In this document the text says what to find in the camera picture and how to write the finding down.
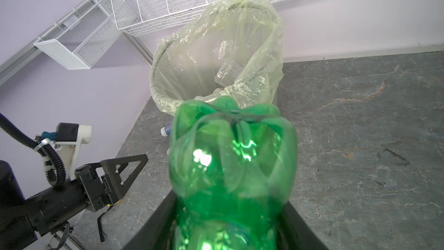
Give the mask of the green bottle yellow cap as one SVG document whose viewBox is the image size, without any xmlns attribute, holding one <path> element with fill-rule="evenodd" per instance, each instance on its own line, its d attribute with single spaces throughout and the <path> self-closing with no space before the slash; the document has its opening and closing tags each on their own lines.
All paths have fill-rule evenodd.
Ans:
<svg viewBox="0 0 444 250">
<path fill-rule="evenodd" d="M 178 198 L 176 250 L 274 250 L 297 171 L 293 124 L 272 104 L 229 96 L 175 113 L 169 171 Z"/>
</svg>

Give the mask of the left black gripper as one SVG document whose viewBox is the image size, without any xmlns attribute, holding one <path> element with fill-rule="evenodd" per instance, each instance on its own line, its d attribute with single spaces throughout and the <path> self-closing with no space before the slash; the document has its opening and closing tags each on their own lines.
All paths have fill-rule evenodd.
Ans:
<svg viewBox="0 0 444 250">
<path fill-rule="evenodd" d="M 135 155 L 85 164 L 75 170 L 87 197 L 87 210 L 97 212 L 123 199 L 148 162 L 148 156 Z"/>
</svg>

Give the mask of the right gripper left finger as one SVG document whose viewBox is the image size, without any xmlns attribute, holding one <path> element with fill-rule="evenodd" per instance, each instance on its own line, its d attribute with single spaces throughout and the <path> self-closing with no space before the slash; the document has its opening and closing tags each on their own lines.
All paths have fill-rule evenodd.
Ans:
<svg viewBox="0 0 444 250">
<path fill-rule="evenodd" d="M 124 250 L 172 250 L 178 199 L 171 190 Z"/>
</svg>

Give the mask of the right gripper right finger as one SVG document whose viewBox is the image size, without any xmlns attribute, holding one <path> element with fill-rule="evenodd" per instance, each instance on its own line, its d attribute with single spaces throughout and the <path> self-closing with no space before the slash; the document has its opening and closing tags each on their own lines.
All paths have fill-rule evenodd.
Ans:
<svg viewBox="0 0 444 250">
<path fill-rule="evenodd" d="M 288 202 L 277 219 L 278 250 L 328 250 Z"/>
</svg>

